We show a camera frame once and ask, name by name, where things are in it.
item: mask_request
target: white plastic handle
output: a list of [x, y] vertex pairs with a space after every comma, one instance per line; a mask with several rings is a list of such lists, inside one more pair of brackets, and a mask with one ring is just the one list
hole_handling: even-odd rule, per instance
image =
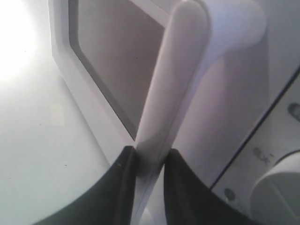
[[258, 43], [265, 30], [265, 14], [250, 0], [184, 0], [174, 7], [136, 137], [141, 166], [133, 224], [138, 224], [201, 78], [227, 51]]

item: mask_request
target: white plastic appliance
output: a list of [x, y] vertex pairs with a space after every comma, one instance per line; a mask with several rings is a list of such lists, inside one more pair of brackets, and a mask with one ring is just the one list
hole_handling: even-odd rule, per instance
[[[163, 26], [178, 2], [132, 1]], [[256, 195], [265, 188], [260, 178], [297, 149], [299, 123], [286, 106], [297, 103], [298, 1], [179, 3], [165, 33], [135, 140], [71, 47], [70, 24], [76, 18], [70, 16], [69, 1], [49, 3], [53, 57], [108, 161], [113, 162], [125, 145], [136, 146], [143, 160], [133, 224], [138, 224], [146, 204], [153, 223], [165, 223], [158, 176], [170, 147], [177, 148], [197, 176], [231, 206], [249, 216], [260, 208]], [[228, 199], [228, 193], [235, 199]]]

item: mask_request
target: white tabletop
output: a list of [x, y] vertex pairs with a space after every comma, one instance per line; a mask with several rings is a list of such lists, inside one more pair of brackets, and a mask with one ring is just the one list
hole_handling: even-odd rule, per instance
[[30, 225], [109, 165], [52, 59], [48, 1], [0, 1], [0, 27], [0, 224]]

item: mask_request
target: black curved edge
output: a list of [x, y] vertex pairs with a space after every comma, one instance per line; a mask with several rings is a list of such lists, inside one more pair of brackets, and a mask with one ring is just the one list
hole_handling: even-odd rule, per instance
[[127, 146], [90, 190], [35, 225], [130, 225], [136, 170], [136, 151]]
[[164, 196], [168, 225], [257, 225], [214, 195], [175, 149], [165, 162]]

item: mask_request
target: white frame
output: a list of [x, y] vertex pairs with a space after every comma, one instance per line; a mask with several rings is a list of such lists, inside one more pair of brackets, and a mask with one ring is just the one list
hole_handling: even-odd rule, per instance
[[68, 2], [49, 1], [52, 56], [106, 159], [112, 164], [124, 146], [135, 142], [71, 47]]

